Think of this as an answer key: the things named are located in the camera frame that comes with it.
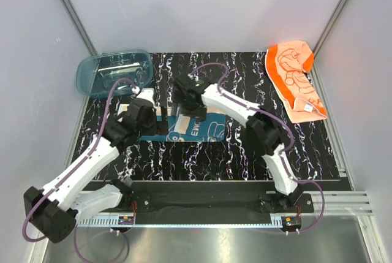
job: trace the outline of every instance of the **folded blue cloth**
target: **folded blue cloth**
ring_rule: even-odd
[[[118,113],[127,110],[128,105],[120,105]],[[168,115],[172,109],[167,108]],[[207,108],[206,120],[199,122],[188,116],[168,116],[168,135],[145,135],[139,140],[155,142],[220,142],[225,137],[225,114],[214,108]],[[157,109],[157,120],[161,120],[160,109]]]

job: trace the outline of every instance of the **peach cloth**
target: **peach cloth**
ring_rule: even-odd
[[[291,41],[268,49],[267,74],[292,123],[324,120],[326,110],[305,73],[313,67],[313,52],[306,42]]]

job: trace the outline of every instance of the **white label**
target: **white label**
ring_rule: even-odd
[[[306,104],[306,105],[305,105],[305,108],[304,108],[304,111],[307,111],[307,112],[309,112],[309,113],[312,113],[312,111],[313,111],[313,106],[310,105],[310,104]]]

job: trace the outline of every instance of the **black marble table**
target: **black marble table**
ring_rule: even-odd
[[[173,77],[204,63],[220,62],[230,67],[224,88],[249,101],[270,105],[292,129],[295,146],[288,154],[295,175],[300,179],[339,179],[330,141],[322,121],[292,124],[265,72],[265,53],[153,53],[154,81],[159,105],[171,106]],[[216,82],[220,67],[208,67],[199,78]],[[110,113],[130,96],[115,97]],[[90,99],[73,153],[75,160],[99,130],[105,99]],[[225,140],[217,143],[138,142],[106,166],[95,180],[269,180],[268,169],[257,152],[247,151],[239,138],[242,128],[226,117]]]

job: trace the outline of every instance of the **gray floor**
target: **gray floor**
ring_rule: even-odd
[[[78,245],[99,232],[102,229],[80,228]],[[351,216],[324,217],[313,231],[288,237],[271,229],[131,229],[126,237],[129,255],[118,262],[370,262],[358,221]],[[44,262],[81,262],[73,243],[70,235],[49,244]],[[90,261],[108,262],[121,245],[120,238],[107,233],[81,252]]]

